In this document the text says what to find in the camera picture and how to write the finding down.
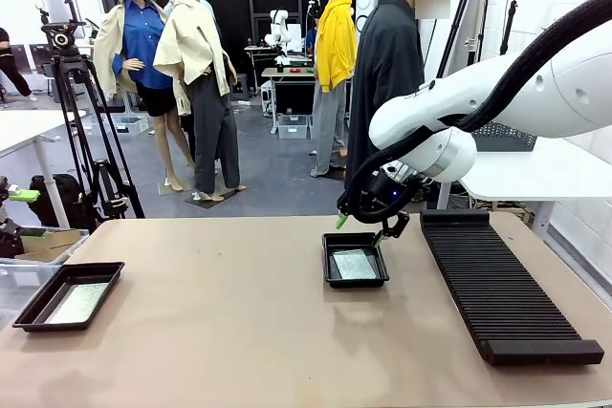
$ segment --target black coat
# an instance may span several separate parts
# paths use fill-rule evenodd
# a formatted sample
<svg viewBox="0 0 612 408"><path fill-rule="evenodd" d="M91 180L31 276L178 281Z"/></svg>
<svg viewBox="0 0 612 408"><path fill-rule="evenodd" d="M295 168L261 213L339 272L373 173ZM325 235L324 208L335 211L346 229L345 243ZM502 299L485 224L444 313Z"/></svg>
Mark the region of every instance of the black coat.
<svg viewBox="0 0 612 408"><path fill-rule="evenodd" d="M413 94L424 80L414 9L405 0L382 0L361 32L352 86L346 183L378 151L368 136L376 111L393 97Z"/></svg>

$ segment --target black skirt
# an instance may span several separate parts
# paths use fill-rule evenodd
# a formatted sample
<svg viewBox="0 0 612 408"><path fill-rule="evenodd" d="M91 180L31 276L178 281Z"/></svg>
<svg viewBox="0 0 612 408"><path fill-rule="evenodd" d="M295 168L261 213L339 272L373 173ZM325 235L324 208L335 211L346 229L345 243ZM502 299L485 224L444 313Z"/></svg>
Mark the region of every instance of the black skirt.
<svg viewBox="0 0 612 408"><path fill-rule="evenodd" d="M176 99L174 98L174 91L172 87L163 90L154 90L142 86L138 81L136 88L138 89L138 96L141 97L146 112L151 117L162 117L173 108L176 107Z"/></svg>

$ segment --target black roller conveyor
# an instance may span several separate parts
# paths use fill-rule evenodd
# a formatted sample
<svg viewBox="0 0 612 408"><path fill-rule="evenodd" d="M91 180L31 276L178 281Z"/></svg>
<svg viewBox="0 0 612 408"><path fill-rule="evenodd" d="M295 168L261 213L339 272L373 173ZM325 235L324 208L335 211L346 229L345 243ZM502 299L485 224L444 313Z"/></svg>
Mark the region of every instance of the black roller conveyor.
<svg viewBox="0 0 612 408"><path fill-rule="evenodd" d="M421 227L478 352L493 366L591 365L584 340L489 225L489 212L428 210Z"/></svg>

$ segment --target light gray pants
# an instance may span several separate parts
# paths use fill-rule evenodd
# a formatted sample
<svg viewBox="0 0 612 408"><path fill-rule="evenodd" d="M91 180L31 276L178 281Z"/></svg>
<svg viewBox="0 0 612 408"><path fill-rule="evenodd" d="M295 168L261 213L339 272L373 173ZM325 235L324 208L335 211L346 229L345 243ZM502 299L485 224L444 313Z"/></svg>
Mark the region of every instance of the light gray pants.
<svg viewBox="0 0 612 408"><path fill-rule="evenodd" d="M329 172L330 166L341 167L340 149L344 148L344 118L346 116L346 81L329 93L323 93L318 80L315 83L313 128L317 149L318 175Z"/></svg>
<svg viewBox="0 0 612 408"><path fill-rule="evenodd" d="M214 193L214 161L221 160L226 187L240 185L238 132L231 109L230 97L219 96L213 74L200 76L187 86L193 113L195 132L195 189L208 195Z"/></svg>

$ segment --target black backpack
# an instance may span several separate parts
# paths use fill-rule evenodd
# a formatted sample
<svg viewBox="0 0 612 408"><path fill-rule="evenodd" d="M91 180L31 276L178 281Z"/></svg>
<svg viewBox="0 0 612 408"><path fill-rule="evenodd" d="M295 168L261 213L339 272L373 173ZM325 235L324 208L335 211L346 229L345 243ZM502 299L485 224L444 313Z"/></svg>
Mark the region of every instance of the black backpack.
<svg viewBox="0 0 612 408"><path fill-rule="evenodd" d="M54 179L57 183L57 190L64 204L64 209L66 210L70 228L88 229L85 207L78 201L80 185L77 179L70 174L54 174ZM40 197L34 203L28 204L30 210L36 214L43 226L58 227L59 223L55 216L54 207L51 204L51 198L49 198L49 193L47 192L45 178L43 176L32 177L30 190L40 192Z"/></svg>

